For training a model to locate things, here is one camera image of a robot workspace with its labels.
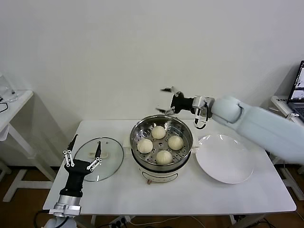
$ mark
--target cable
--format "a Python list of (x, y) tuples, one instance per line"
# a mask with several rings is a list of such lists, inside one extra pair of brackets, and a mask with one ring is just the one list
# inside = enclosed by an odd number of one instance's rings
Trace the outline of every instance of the cable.
[[(40, 211), (36, 212), (36, 214), (34, 216), (34, 221), (33, 221), (35, 228), (38, 228), (36, 220), (37, 220), (38, 214), (41, 214), (41, 213), (49, 213), (49, 210), (40, 210)], [(54, 228), (60, 228), (60, 227), (62, 227), (67, 222), (68, 219), (69, 219), (69, 217), (66, 217), (66, 219), (60, 225), (58, 225), (58, 226), (56, 226)]]
[(204, 226), (204, 224), (203, 224), (201, 221), (199, 221), (196, 217), (194, 217), (194, 216), (190, 216), (190, 217), (191, 217), (191, 218), (194, 218), (195, 220), (197, 220), (197, 221), (201, 224), (202, 227), (206, 228), (206, 227)]
[(117, 227), (117, 228), (122, 228), (122, 223), (121, 223), (120, 221), (117, 221), (117, 222), (116, 222), (116, 227)]
[(271, 228), (276, 228), (275, 225), (272, 225), (266, 218), (264, 218), (264, 220), (266, 221), (266, 223), (268, 224), (268, 226)]
[(108, 223), (108, 224), (103, 224), (101, 226), (98, 226), (97, 228), (100, 228), (100, 227), (106, 227), (106, 226), (111, 226), (111, 225), (115, 225), (114, 223)]
[(196, 217), (194, 217), (194, 216), (187, 216), (187, 215), (182, 215), (182, 216), (178, 216), (178, 217), (174, 217), (174, 218), (169, 218), (169, 219), (166, 219), (166, 220), (164, 220), (164, 221), (159, 221), (159, 222), (148, 222), (148, 223), (142, 223), (142, 224), (134, 224), (134, 223), (132, 223), (132, 222), (130, 221), (130, 223), (131, 223), (132, 225), (134, 225), (134, 226), (143, 226), (143, 225), (151, 225), (151, 224), (163, 223), (163, 222), (166, 222), (166, 221), (169, 221), (169, 220), (178, 219), (178, 218), (180, 218), (180, 217), (191, 217), (191, 218), (197, 220), (197, 221), (201, 224), (202, 227), (206, 228), (206, 227), (204, 226), (204, 224), (203, 224), (201, 221), (199, 221)]
[(128, 228), (127, 224), (126, 224), (125, 217), (122, 217), (122, 219), (120, 221), (123, 223), (123, 225), (125, 226), (125, 228)]
[(6, 105), (6, 108), (3, 109), (3, 110), (1, 110), (0, 113), (2, 113), (2, 112), (4, 112), (4, 111), (8, 110), (8, 108), (9, 108), (8, 103), (6, 103), (6, 102), (1, 102), (0, 104), (5, 104), (5, 105)]
[(60, 227), (62, 227), (62, 226), (67, 222), (67, 220), (68, 220), (69, 218), (70, 218), (69, 216), (66, 217), (66, 219), (65, 219), (59, 226), (56, 226), (56, 227), (54, 227), (54, 228), (60, 228)]
[(37, 212), (36, 212), (36, 214), (35, 214), (35, 216), (34, 216), (34, 220), (33, 220), (33, 223), (34, 223), (34, 227), (35, 227), (35, 228), (38, 228), (38, 225), (37, 225), (36, 220), (37, 220), (38, 214), (41, 214), (41, 213), (49, 213), (49, 210), (40, 210), (40, 211), (37, 211)]
[(299, 212), (296, 210), (296, 213), (298, 214), (298, 216), (300, 216), (300, 218), (304, 221), (304, 218), (299, 214)]
[(164, 220), (164, 221), (159, 221), (159, 222), (148, 222), (148, 223), (142, 223), (142, 224), (134, 224), (134, 223), (132, 223), (132, 222), (130, 221), (130, 223), (131, 223), (132, 225), (134, 225), (134, 226), (143, 226), (143, 225), (150, 225), (150, 224), (163, 223), (163, 222), (166, 222), (166, 221), (169, 221), (169, 220), (178, 219), (178, 218), (180, 218), (180, 217), (183, 217), (183, 215), (182, 215), (182, 216), (178, 216), (178, 217), (174, 217), (174, 218), (169, 218), (169, 219), (166, 219), (166, 220)]
[(206, 122), (208, 121), (208, 115), (209, 115), (209, 113), (208, 113), (208, 105), (205, 104), (204, 106), (205, 106), (205, 108), (207, 109), (206, 120), (205, 120), (205, 123), (204, 123), (204, 125), (203, 125), (202, 127), (196, 127), (196, 128), (199, 129), (199, 130), (201, 130), (201, 129), (203, 129), (204, 127), (206, 127)]
[(251, 227), (255, 227), (255, 226), (257, 226), (257, 225), (260, 225), (261, 223), (267, 223), (267, 222), (264, 222), (264, 221), (258, 221), (258, 222), (256, 222), (256, 223), (254, 223), (254, 224), (252, 224), (252, 225), (250, 225), (250, 226), (248, 226), (248, 227), (246, 227), (246, 228), (251, 228)]

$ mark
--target laptop screen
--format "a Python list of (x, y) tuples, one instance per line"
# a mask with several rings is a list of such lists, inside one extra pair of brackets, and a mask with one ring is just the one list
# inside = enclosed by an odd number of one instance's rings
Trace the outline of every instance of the laptop screen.
[(301, 62), (288, 102), (304, 103), (304, 61)]

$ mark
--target glass cup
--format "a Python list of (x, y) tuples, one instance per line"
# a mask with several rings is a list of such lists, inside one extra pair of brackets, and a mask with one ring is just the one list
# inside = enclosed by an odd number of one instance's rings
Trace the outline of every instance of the glass cup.
[(3, 74), (0, 73), (0, 102), (12, 103), (17, 99), (17, 93), (10, 87)]

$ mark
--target white plate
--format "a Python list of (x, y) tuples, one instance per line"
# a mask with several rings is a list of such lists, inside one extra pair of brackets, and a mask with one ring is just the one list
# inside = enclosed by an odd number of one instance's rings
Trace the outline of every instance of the white plate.
[(209, 176), (227, 184), (242, 183), (253, 172), (250, 152), (243, 144), (223, 134), (200, 139), (196, 159)]

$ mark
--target power strip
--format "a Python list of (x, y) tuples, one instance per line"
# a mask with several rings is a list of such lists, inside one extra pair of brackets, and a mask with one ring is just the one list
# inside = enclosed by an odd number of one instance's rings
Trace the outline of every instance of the power strip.
[(128, 215), (121, 215), (121, 216), (119, 216), (119, 217), (117, 217), (116, 219), (114, 219), (112, 222), (110, 222), (110, 223), (116, 223), (117, 221), (121, 221), (122, 220), (122, 218), (125, 218), (125, 220), (126, 220), (126, 224), (127, 223), (129, 223), (130, 221), (131, 221), (131, 219), (133, 219), (135, 216), (128, 216)]

